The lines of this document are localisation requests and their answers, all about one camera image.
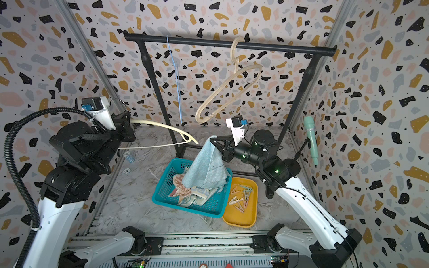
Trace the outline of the light teal towel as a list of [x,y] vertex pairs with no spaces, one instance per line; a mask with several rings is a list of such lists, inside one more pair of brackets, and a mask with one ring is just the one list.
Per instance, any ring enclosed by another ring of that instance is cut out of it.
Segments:
[[214,145],[210,138],[204,143],[189,170],[185,173],[183,185],[186,188],[199,187],[204,189],[222,188],[229,176],[223,161],[214,161]]

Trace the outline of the yellow clothespin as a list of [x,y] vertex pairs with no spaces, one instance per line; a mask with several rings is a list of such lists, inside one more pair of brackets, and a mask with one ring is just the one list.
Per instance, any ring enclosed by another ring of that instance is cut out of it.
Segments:
[[241,194],[242,187],[240,185],[235,185],[235,187],[231,190],[230,195],[232,197],[239,196]]

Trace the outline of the white clothespin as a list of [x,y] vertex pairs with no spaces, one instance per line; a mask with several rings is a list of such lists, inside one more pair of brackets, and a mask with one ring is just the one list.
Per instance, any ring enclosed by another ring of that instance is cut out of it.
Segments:
[[237,197],[233,197],[233,198],[228,202],[228,204],[229,204],[229,205],[233,205],[233,204],[239,203],[239,202],[241,202],[241,201],[243,201],[243,200],[244,200],[243,198],[238,199]]
[[242,191],[242,197],[243,197],[243,199],[245,199],[245,200],[249,199],[251,192],[252,192],[251,189],[244,189]]

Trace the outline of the beige pink clothespin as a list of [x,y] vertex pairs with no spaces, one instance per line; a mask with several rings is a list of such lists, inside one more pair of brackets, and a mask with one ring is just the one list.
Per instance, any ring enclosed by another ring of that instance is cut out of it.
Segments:
[[238,203],[237,205],[234,205],[234,207],[237,210],[239,210],[241,213],[245,213],[245,209],[244,209],[244,207],[240,203]]

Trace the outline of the cream RABBIT lettered towel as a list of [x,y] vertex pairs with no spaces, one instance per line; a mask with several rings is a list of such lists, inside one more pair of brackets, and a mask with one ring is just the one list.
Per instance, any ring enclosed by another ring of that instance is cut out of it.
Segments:
[[181,204],[183,200],[192,194],[191,188],[186,188],[183,185],[184,174],[176,174],[173,176],[174,189],[169,194],[169,197],[179,197],[178,204]]

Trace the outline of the blue wire hanger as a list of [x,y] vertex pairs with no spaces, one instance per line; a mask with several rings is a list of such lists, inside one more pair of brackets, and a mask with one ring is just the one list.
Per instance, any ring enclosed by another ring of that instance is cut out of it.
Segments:
[[169,42],[169,36],[166,36],[166,43],[167,43],[168,50],[170,52],[170,57],[171,57],[171,60],[173,63],[174,71],[175,71],[174,72],[174,78],[175,78],[177,99],[178,99],[179,120],[180,120],[180,123],[183,124],[183,114],[182,114],[182,103],[181,103],[181,92],[180,92],[180,82],[179,82],[179,76],[178,76],[178,67],[176,65],[174,55],[173,55],[173,50],[172,50],[170,42]]

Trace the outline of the cream towel blue cartoon print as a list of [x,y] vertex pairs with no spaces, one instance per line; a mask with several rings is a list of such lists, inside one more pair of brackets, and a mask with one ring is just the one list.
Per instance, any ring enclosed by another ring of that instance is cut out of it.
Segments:
[[203,206],[216,192],[217,190],[209,192],[206,198],[191,194],[190,196],[187,196],[182,201],[180,201],[178,205],[184,208],[188,208],[191,205]]

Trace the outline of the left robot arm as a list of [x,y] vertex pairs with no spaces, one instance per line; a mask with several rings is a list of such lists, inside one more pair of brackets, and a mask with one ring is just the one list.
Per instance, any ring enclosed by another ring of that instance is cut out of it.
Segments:
[[[38,117],[62,112],[76,113],[87,121],[66,125],[50,138],[50,145],[59,152],[59,159],[42,184],[40,201],[35,202],[13,158],[15,138],[25,125]],[[32,220],[15,267],[90,268],[114,260],[123,253],[140,255],[146,251],[145,233],[131,226],[87,249],[63,250],[69,230],[93,187],[102,175],[110,174],[109,164],[120,145],[136,138],[129,112],[113,116],[112,121],[114,128],[109,129],[89,112],[55,107],[34,112],[17,121],[10,129],[4,141],[4,159]]]

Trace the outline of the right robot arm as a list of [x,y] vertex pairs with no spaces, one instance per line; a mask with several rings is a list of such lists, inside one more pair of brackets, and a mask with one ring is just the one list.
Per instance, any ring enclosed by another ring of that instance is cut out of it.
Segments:
[[250,164],[266,188],[266,196],[283,198],[300,216],[312,233],[291,230],[278,223],[268,233],[263,248],[275,253],[292,250],[312,259],[319,268],[343,268],[348,261],[359,263],[355,250],[362,240],[358,230],[348,229],[315,200],[302,184],[297,159],[282,160],[278,155],[280,143],[268,130],[255,132],[250,142],[235,143],[233,136],[210,138],[225,162],[233,158]]

